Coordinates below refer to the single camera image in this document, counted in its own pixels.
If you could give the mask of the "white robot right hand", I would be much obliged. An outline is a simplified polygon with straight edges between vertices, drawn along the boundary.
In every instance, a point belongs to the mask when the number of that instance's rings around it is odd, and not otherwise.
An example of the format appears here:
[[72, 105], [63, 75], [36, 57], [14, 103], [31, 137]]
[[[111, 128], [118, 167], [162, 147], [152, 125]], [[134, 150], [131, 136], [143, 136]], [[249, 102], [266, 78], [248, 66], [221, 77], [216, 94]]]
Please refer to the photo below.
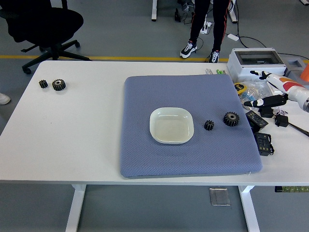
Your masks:
[[299, 107], [302, 110], [306, 112], [309, 111], [309, 90], [298, 82], [290, 78], [265, 71], [250, 71], [250, 73], [258, 75], [261, 80], [267, 80], [273, 87], [283, 92], [284, 95], [274, 95], [255, 101], [246, 101], [244, 106], [270, 108], [284, 105], [289, 99], [291, 101], [298, 102]]

